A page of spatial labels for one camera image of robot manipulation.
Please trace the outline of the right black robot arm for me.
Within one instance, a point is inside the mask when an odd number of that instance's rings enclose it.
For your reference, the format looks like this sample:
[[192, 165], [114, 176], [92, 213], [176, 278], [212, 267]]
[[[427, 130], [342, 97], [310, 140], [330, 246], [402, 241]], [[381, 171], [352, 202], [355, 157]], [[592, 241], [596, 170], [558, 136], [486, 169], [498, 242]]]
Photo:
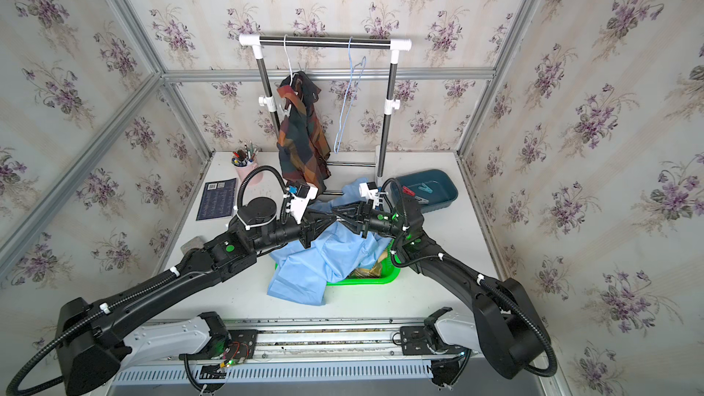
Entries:
[[374, 201], [348, 203], [332, 209], [351, 232], [372, 232], [392, 238], [390, 260], [411, 268], [443, 286], [473, 314], [480, 352], [498, 374], [514, 378], [525, 370], [550, 378], [558, 369], [557, 354], [545, 325], [524, 286], [513, 278], [498, 280], [453, 257], [424, 231], [422, 207], [399, 187], [388, 212]]

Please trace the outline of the yellow plaid shirt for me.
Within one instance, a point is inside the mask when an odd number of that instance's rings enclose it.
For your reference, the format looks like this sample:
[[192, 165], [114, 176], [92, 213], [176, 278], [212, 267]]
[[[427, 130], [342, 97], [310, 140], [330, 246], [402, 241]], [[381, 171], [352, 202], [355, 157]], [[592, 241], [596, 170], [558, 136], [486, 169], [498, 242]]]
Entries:
[[381, 278], [384, 270], [384, 263], [388, 258], [388, 253], [383, 252], [371, 268], [356, 268], [350, 273], [350, 279], [377, 279]]

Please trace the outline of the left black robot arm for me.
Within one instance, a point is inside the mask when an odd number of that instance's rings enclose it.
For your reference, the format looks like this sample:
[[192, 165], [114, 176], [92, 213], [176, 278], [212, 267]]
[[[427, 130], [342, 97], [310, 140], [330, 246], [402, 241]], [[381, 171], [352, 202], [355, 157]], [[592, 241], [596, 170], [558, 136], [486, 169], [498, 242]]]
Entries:
[[254, 265], [258, 256], [299, 241], [310, 247], [337, 222], [311, 209], [312, 187], [289, 185], [271, 166], [241, 183], [227, 231], [186, 252], [170, 269], [122, 293], [88, 304], [68, 302], [58, 333], [9, 381], [8, 395], [35, 395], [63, 385], [69, 395], [91, 392], [113, 378], [131, 353], [127, 337], [148, 320]]

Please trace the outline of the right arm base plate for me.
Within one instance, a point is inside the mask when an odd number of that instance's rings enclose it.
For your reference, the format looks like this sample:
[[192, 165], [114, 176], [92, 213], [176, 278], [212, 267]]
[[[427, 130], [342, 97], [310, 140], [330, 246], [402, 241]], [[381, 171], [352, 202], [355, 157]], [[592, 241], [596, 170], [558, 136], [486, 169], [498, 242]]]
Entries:
[[424, 326], [402, 326], [394, 342], [401, 347], [405, 357], [451, 355], [465, 352], [463, 346], [451, 346], [442, 341], [438, 334]]

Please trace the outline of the light blue shirt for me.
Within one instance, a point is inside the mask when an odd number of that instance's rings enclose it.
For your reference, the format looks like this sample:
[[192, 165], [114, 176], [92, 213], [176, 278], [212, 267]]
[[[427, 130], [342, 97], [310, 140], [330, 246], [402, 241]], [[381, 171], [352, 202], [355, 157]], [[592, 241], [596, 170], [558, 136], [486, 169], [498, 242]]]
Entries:
[[320, 306], [326, 286], [346, 280], [357, 268], [373, 267], [392, 242], [374, 233], [366, 238], [341, 223], [330, 225], [306, 249], [295, 240], [271, 253], [278, 267], [267, 295], [295, 304]]

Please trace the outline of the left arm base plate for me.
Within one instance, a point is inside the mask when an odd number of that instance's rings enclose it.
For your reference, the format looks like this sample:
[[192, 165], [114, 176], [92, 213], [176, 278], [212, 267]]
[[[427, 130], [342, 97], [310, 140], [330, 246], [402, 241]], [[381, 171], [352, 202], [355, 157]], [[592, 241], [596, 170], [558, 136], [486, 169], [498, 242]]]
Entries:
[[228, 335], [213, 335], [196, 353], [181, 354], [179, 359], [217, 360], [222, 367], [240, 365], [254, 358], [259, 333], [256, 329], [243, 329], [229, 330]]

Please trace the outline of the light blue wire hanger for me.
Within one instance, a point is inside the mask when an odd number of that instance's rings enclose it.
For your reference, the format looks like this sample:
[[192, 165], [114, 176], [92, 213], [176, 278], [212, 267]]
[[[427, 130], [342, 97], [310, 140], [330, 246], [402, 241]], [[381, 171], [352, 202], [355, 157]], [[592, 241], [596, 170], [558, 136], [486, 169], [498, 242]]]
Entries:
[[352, 59], [352, 42], [353, 37], [348, 39], [348, 63], [349, 63], [349, 78], [348, 84], [346, 85], [345, 93], [343, 95], [342, 106], [340, 109], [340, 115], [338, 119], [338, 130], [335, 134], [335, 141], [333, 146], [333, 152], [338, 154], [341, 151], [342, 143], [344, 141], [345, 130], [348, 124], [348, 119], [351, 114], [352, 106], [355, 101], [353, 93], [359, 88], [359, 83], [363, 74], [365, 73], [367, 66], [367, 57], [363, 55], [359, 62], [353, 62]]

